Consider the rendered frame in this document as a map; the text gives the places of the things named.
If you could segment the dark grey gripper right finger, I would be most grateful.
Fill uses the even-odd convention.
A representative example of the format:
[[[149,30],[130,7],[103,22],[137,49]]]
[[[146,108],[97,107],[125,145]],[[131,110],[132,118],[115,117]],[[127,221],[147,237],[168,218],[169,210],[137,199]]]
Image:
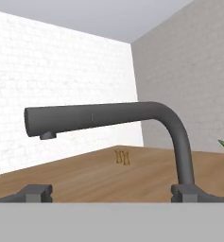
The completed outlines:
[[[172,202],[224,202],[224,197],[206,193],[194,184],[173,184]]]

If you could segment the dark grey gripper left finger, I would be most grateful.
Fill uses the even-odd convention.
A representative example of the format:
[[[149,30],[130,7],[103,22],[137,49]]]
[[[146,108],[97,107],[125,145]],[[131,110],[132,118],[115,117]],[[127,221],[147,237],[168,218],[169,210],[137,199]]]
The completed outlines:
[[[28,184],[16,194],[0,198],[0,202],[52,202],[51,184]]]

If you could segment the dark grey sink tap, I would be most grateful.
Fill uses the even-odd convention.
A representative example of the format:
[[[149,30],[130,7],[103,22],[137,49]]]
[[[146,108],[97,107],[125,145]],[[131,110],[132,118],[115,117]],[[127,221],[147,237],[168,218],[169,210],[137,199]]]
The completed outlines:
[[[175,153],[179,184],[194,184],[191,148],[186,129],[178,115],[158,102],[132,102],[56,107],[32,107],[24,110],[26,134],[41,140],[56,138],[60,132],[85,130],[154,119],[168,130]]]

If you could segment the small yellow-brown object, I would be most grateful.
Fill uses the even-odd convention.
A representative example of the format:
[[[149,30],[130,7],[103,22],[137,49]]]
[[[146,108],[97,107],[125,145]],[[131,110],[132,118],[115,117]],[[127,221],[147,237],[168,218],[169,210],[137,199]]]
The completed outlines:
[[[118,164],[130,165],[129,152],[127,150],[117,149],[115,155]]]

